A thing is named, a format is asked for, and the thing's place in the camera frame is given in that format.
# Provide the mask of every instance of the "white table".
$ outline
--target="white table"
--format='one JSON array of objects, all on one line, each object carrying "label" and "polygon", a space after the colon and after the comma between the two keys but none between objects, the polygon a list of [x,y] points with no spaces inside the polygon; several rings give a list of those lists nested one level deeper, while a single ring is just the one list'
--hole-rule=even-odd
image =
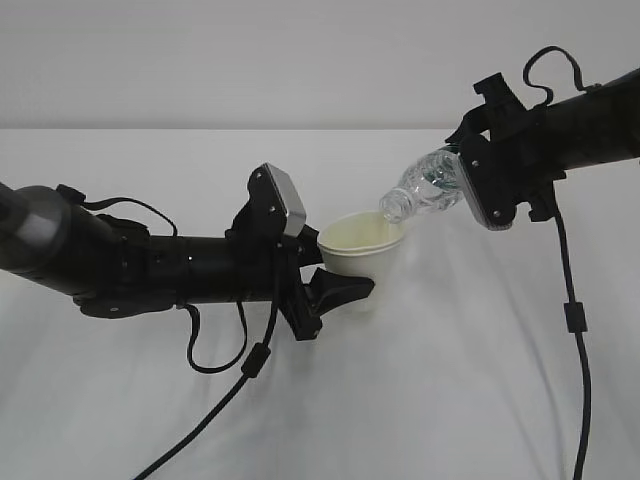
[{"label": "white table", "polygon": [[[187,235],[219,236],[269,161],[308,222],[375,208],[444,131],[0,131],[0,180],[130,195]],[[558,185],[594,383],[585,480],[640,470],[637,162]],[[116,215],[167,227],[135,207]],[[581,412],[555,227],[523,207],[487,232],[466,205],[424,218],[388,302],[325,316],[315,342],[279,321],[261,376],[154,479],[560,479]],[[267,304],[247,305],[262,335]],[[0,478],[130,479],[188,432],[238,377],[185,360],[189,320],[169,311],[83,317],[69,298],[0,274]],[[197,356],[217,364],[241,331],[233,305],[203,308]]]}]

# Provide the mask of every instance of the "white paper cup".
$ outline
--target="white paper cup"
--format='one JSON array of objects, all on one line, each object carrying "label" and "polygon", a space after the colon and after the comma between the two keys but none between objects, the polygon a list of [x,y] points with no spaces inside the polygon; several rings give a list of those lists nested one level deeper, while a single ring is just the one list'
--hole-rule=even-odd
[{"label": "white paper cup", "polygon": [[368,298],[345,305],[345,311],[363,313],[375,309],[384,295],[403,238],[404,227],[390,224],[377,211],[348,215],[320,233],[318,247],[328,271],[367,277],[376,284]]}]

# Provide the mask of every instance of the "white wall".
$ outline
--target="white wall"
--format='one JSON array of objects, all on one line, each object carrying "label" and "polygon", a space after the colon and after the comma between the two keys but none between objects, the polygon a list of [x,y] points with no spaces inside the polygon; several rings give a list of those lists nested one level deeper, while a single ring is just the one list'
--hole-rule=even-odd
[{"label": "white wall", "polygon": [[[184,234],[221,235],[263,161],[289,172],[321,228],[375,207],[446,133],[3,131],[0,158],[12,187],[130,194]],[[632,161],[558,185],[590,329],[585,480],[640,470],[638,175]],[[166,232],[138,209],[114,214]],[[311,343],[280,319],[262,375],[154,479],[568,478],[581,385],[554,226],[530,224],[523,209],[512,230],[487,232],[460,205],[423,219],[405,247],[377,314],[329,314]],[[247,314],[257,338],[267,306]],[[234,309],[203,316],[198,358],[220,363],[241,341]],[[176,311],[85,318],[68,298],[0,274],[0,478],[132,478],[237,378],[192,372],[188,329]]]},{"label": "white wall", "polygon": [[[0,0],[0,127],[452,127],[559,44],[640,64],[634,0]],[[535,78],[570,93],[568,66]]]}]

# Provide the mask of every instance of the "robotic arm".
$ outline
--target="robotic arm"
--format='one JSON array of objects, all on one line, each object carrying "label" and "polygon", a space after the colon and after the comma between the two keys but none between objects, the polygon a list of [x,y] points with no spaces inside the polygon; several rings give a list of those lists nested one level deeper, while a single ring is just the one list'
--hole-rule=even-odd
[{"label": "robotic arm", "polygon": [[142,204],[135,200],[87,203],[64,185],[14,191],[0,183],[0,268],[73,297],[82,313],[99,318],[269,300],[275,274],[278,308],[296,339],[314,339],[321,315],[367,297],[373,282],[318,268],[303,284],[300,268],[322,257],[291,179],[264,164],[248,189],[249,201],[225,236],[205,238],[178,236],[175,226],[172,236],[150,235],[141,223],[89,212],[120,201]]},{"label": "robotic arm", "polygon": [[[567,57],[576,89],[584,92],[553,105],[553,90],[529,80],[531,67],[552,51]],[[523,76],[545,91],[543,103],[527,110],[497,73],[474,85],[485,104],[469,111],[446,140],[459,149],[456,178],[474,217],[491,230],[509,228],[522,202],[530,204],[533,222],[551,219],[553,182],[566,178],[566,170],[640,157],[640,69],[585,87],[573,57],[547,47]]]}]

